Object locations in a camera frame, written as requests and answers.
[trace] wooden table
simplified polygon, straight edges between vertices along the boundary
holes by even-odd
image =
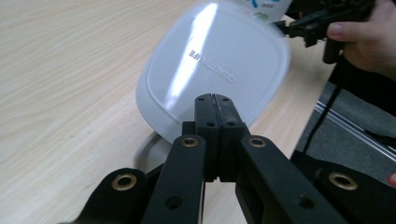
[[[135,103],[150,53],[193,1],[0,1],[0,223],[75,219],[152,136]],[[290,41],[289,76],[250,128],[290,156],[332,66]],[[204,223],[246,222],[232,184],[206,185]]]

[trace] white plastic container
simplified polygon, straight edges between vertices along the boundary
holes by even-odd
[[[194,99],[230,97],[250,125],[287,74],[290,51],[280,32],[227,1],[198,5],[182,16],[148,60],[136,90],[139,110],[168,142],[193,121]]]

